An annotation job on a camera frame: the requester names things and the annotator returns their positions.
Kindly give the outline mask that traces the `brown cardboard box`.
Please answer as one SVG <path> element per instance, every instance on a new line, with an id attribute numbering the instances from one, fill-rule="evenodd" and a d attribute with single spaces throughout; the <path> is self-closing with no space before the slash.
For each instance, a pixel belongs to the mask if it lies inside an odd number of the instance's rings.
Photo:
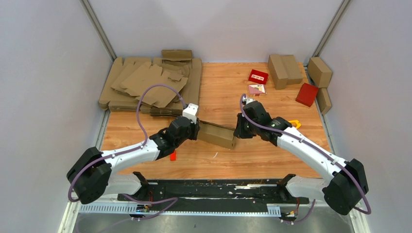
<path id="1" fill-rule="evenodd" d="M 234 136 L 234 128 L 222 126 L 219 124 L 199 121 L 200 130 L 197 139 L 220 146 L 226 149 L 234 149 L 236 145 L 236 137 Z"/>

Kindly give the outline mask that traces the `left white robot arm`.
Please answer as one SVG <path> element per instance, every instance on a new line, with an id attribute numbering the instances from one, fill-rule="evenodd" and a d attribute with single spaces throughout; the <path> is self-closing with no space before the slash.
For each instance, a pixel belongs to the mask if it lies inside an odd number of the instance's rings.
<path id="1" fill-rule="evenodd" d="M 186 140 L 196 140 L 199 129 L 198 120 L 179 116 L 169 127 L 146 141 L 116 150 L 86 149 L 67 172 L 69 200 L 89 204 L 109 194 L 129 194 L 136 200 L 146 199 L 149 188 L 142 176 L 120 175 L 118 172 L 171 155 Z"/>

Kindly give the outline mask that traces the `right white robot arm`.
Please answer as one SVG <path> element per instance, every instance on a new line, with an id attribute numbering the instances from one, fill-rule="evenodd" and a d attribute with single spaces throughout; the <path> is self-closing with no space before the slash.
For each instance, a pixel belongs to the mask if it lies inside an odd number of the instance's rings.
<path id="1" fill-rule="evenodd" d="M 319 179 L 303 178 L 295 174 L 286 176 L 277 190 L 282 202 L 288 203 L 294 198 L 305 197 L 324 201 L 341 215 L 347 215 L 353 209 L 367 215 L 371 213 L 365 196 L 369 187 L 360 161 L 348 161 L 323 149 L 287 120 L 272 118 L 257 100 L 242 95 L 240 110 L 234 132 L 236 138 L 258 136 L 295 155 L 321 176 Z"/>

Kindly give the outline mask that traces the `pink white picture card box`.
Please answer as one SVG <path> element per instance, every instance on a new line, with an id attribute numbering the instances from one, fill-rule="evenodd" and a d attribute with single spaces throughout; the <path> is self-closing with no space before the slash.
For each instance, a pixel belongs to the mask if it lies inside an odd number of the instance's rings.
<path id="1" fill-rule="evenodd" d="M 258 97 L 266 95 L 265 85 L 263 84 L 251 84 L 247 86 L 249 97 Z"/>

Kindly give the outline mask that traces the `red box with white labels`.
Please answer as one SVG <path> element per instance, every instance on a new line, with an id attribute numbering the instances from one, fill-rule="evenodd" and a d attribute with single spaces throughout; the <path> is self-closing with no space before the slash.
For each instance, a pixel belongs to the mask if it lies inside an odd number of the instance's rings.
<path id="1" fill-rule="evenodd" d="M 252 69 L 249 77 L 248 77 L 248 81 L 250 82 L 254 82 L 257 84 L 266 84 L 267 80 L 269 78 L 269 74 L 263 71 L 259 71 L 256 69 Z"/>

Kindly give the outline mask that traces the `folded cardboard box left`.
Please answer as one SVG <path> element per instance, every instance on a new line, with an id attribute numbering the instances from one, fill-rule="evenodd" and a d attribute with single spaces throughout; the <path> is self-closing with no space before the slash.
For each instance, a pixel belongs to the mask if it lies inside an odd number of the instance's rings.
<path id="1" fill-rule="evenodd" d="M 271 54 L 269 56 L 268 69 L 273 79 L 275 89 L 285 89 L 287 86 L 288 75 L 279 54 Z"/>

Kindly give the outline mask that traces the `folded cardboard box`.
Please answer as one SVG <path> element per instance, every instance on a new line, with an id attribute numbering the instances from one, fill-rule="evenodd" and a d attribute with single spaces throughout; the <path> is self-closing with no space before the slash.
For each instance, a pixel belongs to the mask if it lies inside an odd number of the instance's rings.
<path id="1" fill-rule="evenodd" d="M 287 86 L 288 75 L 279 54 L 271 54 L 269 56 L 268 69 L 273 79 L 275 89 L 285 89 Z"/>
<path id="2" fill-rule="evenodd" d="M 330 97 L 326 88 L 320 88 L 316 96 L 318 107 L 322 115 L 325 115 L 332 107 Z"/>

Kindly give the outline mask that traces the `dark red box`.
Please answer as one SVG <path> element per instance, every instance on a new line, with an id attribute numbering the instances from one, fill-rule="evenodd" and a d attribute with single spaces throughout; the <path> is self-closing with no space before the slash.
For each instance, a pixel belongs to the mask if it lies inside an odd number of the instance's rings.
<path id="1" fill-rule="evenodd" d="M 316 99 L 319 88 L 309 83 L 303 83 L 295 101 L 307 107 L 311 107 Z"/>

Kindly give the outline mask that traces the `folded cardboard box lower right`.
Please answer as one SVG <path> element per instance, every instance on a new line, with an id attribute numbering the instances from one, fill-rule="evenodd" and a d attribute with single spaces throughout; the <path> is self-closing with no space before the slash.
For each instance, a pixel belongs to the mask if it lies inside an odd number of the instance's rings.
<path id="1" fill-rule="evenodd" d="M 316 96 L 318 107 L 322 115 L 325 115 L 332 107 L 330 97 L 326 88 L 320 88 Z"/>

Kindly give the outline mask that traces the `folded cardboard box corner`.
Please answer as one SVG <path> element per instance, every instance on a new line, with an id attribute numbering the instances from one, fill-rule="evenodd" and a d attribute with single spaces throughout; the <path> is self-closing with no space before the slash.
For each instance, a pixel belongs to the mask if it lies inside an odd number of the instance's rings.
<path id="1" fill-rule="evenodd" d="M 311 57 L 307 71 L 318 88 L 327 88 L 332 77 L 332 70 L 320 57 Z"/>

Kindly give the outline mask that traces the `small red block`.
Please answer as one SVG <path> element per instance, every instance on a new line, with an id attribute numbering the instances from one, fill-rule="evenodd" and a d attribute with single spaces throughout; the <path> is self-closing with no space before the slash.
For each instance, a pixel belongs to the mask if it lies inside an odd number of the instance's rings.
<path id="1" fill-rule="evenodd" d="M 174 151 L 174 152 L 170 155 L 170 160 L 171 160 L 171 161 L 176 161 L 176 151 Z"/>

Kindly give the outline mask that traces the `stack of flat cardboard blanks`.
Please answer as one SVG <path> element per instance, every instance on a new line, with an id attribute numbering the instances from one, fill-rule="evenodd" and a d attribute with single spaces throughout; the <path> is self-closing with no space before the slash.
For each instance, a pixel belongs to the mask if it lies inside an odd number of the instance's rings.
<path id="1" fill-rule="evenodd" d="M 118 57 L 112 64 L 98 105 L 110 111 L 151 109 L 175 113 L 183 103 L 198 104 L 203 63 L 191 50 L 162 50 L 159 57 Z"/>

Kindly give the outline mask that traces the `yellow plastic triangle frame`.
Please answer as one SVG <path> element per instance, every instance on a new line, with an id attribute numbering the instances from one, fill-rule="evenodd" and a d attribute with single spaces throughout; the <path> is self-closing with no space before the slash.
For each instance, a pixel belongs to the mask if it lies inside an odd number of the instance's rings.
<path id="1" fill-rule="evenodd" d="M 289 120 L 289 123 L 297 129 L 299 129 L 302 126 L 299 120 Z"/>

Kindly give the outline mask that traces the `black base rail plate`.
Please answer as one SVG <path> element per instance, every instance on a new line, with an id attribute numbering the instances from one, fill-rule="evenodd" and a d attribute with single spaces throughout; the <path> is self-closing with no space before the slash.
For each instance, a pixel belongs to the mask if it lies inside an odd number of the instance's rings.
<path id="1" fill-rule="evenodd" d="M 178 201 L 169 211 L 266 212 L 267 204 L 308 204 L 308 198 L 293 198 L 277 186 L 277 179 L 148 180 L 131 197 L 140 201 L 164 201 L 151 210 L 159 211 Z"/>

